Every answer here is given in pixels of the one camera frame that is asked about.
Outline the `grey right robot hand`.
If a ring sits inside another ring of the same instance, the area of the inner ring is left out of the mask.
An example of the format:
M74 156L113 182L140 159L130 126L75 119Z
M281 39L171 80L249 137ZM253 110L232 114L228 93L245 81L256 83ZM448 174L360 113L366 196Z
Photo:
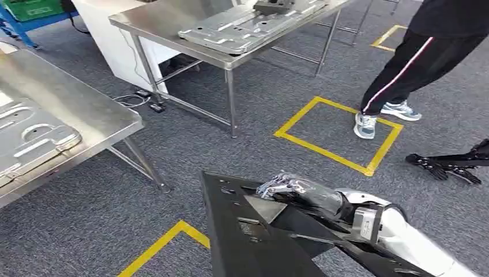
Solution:
M292 204L336 220L348 220L353 211L353 205L342 193L293 173L277 174L256 188L256 194L262 199Z

